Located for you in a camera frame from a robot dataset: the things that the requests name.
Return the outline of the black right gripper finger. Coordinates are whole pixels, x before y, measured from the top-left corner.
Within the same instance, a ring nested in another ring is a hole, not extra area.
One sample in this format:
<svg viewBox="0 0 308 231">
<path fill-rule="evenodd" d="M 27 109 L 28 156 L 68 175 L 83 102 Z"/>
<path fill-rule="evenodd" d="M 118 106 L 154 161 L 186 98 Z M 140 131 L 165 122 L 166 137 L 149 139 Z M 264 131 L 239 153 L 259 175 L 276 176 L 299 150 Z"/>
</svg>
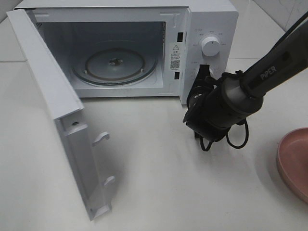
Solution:
<svg viewBox="0 0 308 231">
<path fill-rule="evenodd" d="M 210 77 L 209 65 L 200 64 L 199 70 L 198 70 L 196 78 L 195 78 L 196 84 L 207 84 L 207 83 L 209 83 L 209 77 Z"/>
</svg>

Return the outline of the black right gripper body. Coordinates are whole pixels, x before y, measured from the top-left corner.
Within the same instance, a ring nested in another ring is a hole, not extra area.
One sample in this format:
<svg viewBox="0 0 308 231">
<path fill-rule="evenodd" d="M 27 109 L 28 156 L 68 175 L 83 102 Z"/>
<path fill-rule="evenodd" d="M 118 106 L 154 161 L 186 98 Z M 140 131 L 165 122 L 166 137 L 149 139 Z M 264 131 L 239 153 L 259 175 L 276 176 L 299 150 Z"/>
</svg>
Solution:
<svg viewBox="0 0 308 231">
<path fill-rule="evenodd" d="M 232 124 L 242 125 L 243 117 L 227 111 L 227 106 L 222 102 L 221 96 L 213 93 L 220 90 L 222 82 L 227 78 L 239 79 L 243 72 L 223 73 L 218 80 L 209 73 L 198 73 L 187 99 L 188 111 L 183 122 L 191 128 L 199 137 L 211 142 L 223 139 Z"/>
</svg>

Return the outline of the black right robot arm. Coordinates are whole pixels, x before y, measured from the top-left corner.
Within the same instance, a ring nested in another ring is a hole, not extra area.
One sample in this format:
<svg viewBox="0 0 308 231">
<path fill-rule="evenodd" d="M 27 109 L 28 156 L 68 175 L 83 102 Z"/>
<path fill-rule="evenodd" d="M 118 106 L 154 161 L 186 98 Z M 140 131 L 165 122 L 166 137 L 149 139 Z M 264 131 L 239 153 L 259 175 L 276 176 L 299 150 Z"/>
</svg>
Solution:
<svg viewBox="0 0 308 231">
<path fill-rule="evenodd" d="M 223 139 L 230 128 L 246 123 L 263 105 L 264 95 L 308 66 L 308 15 L 305 13 L 273 48 L 246 71 L 211 77 L 200 65 L 187 99 L 183 122 L 209 142 Z"/>
</svg>

